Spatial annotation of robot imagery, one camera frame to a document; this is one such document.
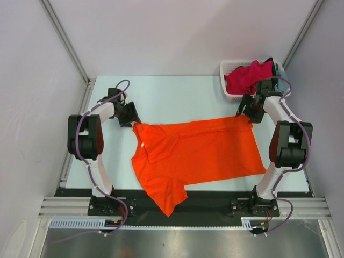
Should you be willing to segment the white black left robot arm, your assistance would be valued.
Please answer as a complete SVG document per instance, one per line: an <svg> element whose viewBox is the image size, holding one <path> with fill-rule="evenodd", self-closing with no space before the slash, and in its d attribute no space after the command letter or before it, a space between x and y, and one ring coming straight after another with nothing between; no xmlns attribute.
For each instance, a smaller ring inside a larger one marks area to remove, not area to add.
<svg viewBox="0 0 344 258"><path fill-rule="evenodd" d="M107 95L83 114L68 117L67 150L85 166L92 186L89 216L112 216L118 210L128 215L127 204L116 197L102 158L102 124L114 118L121 128L140 122L135 104L118 87L109 88Z"/></svg>

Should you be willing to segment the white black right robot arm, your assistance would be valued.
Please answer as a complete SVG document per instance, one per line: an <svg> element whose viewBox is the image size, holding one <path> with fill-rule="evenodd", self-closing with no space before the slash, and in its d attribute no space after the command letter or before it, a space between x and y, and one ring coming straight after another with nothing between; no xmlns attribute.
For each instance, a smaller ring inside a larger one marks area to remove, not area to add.
<svg viewBox="0 0 344 258"><path fill-rule="evenodd" d="M232 204L233 216L277 217L279 187L288 175L304 170L309 161L313 126L301 121L288 107L285 99L290 89L284 93L275 89L282 80L272 76L258 81L256 93L244 94L237 109L237 116L244 114L253 124L260 123L267 114L275 130L268 150L270 165L248 199Z"/></svg>

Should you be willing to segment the orange t-shirt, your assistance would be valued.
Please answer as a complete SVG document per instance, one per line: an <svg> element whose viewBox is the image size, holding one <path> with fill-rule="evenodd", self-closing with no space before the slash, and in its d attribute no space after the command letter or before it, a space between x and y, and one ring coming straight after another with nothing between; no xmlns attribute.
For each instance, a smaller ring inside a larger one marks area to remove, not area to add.
<svg viewBox="0 0 344 258"><path fill-rule="evenodd" d="M188 194L185 186L266 172L246 116L179 124L136 123L136 177L170 217Z"/></svg>

